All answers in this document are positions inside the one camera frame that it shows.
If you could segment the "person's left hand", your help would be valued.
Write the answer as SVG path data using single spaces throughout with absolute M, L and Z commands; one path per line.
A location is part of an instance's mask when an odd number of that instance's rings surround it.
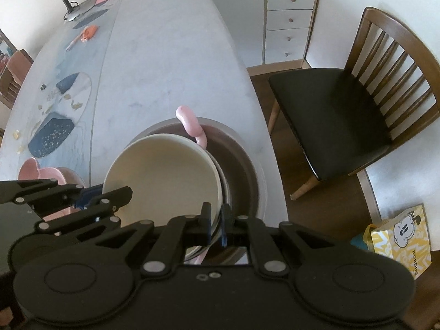
M 0 328 L 8 327 L 13 320 L 13 312 L 10 308 L 5 308 L 0 311 Z

